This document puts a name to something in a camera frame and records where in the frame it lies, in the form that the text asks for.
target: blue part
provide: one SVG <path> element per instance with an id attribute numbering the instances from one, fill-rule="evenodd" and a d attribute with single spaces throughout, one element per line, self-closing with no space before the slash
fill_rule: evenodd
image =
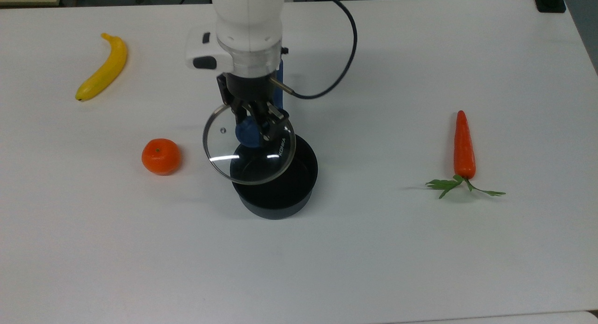
<path id="1" fill-rule="evenodd" d="M 278 65 L 278 70 L 276 71 L 276 79 L 282 83 L 282 69 L 284 64 L 282 63 L 282 59 L 280 60 L 280 64 Z M 282 109 L 282 89 L 276 87 L 274 90 L 274 98 L 272 99 L 274 102 L 274 106 L 276 108 Z"/>
<path id="2" fill-rule="evenodd" d="M 260 131 L 253 117 L 246 117 L 243 122 L 235 127 L 235 136 L 239 143 L 246 147 L 260 147 Z"/>

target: banana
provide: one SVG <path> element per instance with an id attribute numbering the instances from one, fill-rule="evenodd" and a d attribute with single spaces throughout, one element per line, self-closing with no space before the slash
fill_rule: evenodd
<path id="1" fill-rule="evenodd" d="M 75 94 L 78 101 L 87 101 L 106 89 L 122 71 L 127 61 L 127 45 L 117 36 L 102 33 L 102 38 L 110 43 L 110 55 L 106 62 L 87 79 Z"/>

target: orange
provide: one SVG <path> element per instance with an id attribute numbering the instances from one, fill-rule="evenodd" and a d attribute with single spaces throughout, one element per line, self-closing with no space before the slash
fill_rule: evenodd
<path id="1" fill-rule="evenodd" d="M 152 139 L 141 153 L 141 162 L 152 173 L 169 175 L 181 166 L 181 150 L 170 139 Z"/>

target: toy carrot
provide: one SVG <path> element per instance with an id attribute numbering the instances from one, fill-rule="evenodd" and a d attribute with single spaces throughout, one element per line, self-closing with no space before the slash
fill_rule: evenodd
<path id="1" fill-rule="evenodd" d="M 505 192 L 486 191 L 474 187 L 470 183 L 470 179 L 476 175 L 476 156 L 474 154 L 474 147 L 471 142 L 470 127 L 467 124 L 467 117 L 463 110 L 457 113 L 457 125 L 455 128 L 455 151 L 453 153 L 453 169 L 455 175 L 454 180 L 439 180 L 435 179 L 426 183 L 427 187 L 434 190 L 442 190 L 442 194 L 438 199 L 448 193 L 451 189 L 459 186 L 465 181 L 470 191 L 478 190 L 484 192 L 489 196 L 501 196 Z"/>

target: green leaf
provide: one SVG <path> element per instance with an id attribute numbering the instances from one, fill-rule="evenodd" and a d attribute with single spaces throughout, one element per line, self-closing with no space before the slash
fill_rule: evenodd
<path id="1" fill-rule="evenodd" d="M 442 190 L 442 194 L 438 197 L 438 199 L 442 199 L 451 189 L 459 186 L 463 182 L 463 178 L 459 177 L 459 175 L 455 175 L 455 180 L 440 180 L 434 179 L 426 183 L 427 187 L 433 190 Z"/>
<path id="2" fill-rule="evenodd" d="M 461 182 L 459 182 L 459 181 L 439 180 L 439 179 L 435 179 L 433 181 L 426 183 L 427 187 L 429 187 L 433 190 L 446 190 L 447 188 L 453 188 L 459 184 L 461 184 Z"/>
<path id="3" fill-rule="evenodd" d="M 470 181 L 468 179 L 465 179 L 465 182 L 467 183 L 467 187 L 470 188 L 470 191 L 472 190 L 478 190 L 482 193 L 488 194 L 489 196 L 502 196 L 505 195 L 505 192 L 496 192 L 496 191 L 485 191 L 485 190 L 481 190 L 479 188 L 477 188 L 476 186 L 473 186 Z"/>
<path id="4" fill-rule="evenodd" d="M 485 190 L 478 190 L 480 192 L 484 192 L 485 194 L 488 194 L 489 196 L 502 196 L 505 195 L 505 192 L 496 192 L 496 191 L 485 191 Z"/>
<path id="5" fill-rule="evenodd" d="M 453 175 L 453 179 L 455 179 L 455 181 L 458 181 L 459 184 L 463 183 L 463 181 L 465 180 L 465 179 L 463 179 L 463 177 L 461 177 L 458 174 Z"/>
<path id="6" fill-rule="evenodd" d="M 475 189 L 475 187 L 470 183 L 470 181 L 466 181 L 467 183 L 467 187 L 470 189 L 470 192 L 473 191 Z"/>
<path id="7" fill-rule="evenodd" d="M 440 196 L 438 197 L 438 199 L 442 199 L 443 196 L 445 196 L 451 189 L 453 189 L 454 187 L 451 188 L 447 188 L 446 190 L 444 190 L 442 192 L 442 194 L 440 194 Z"/>

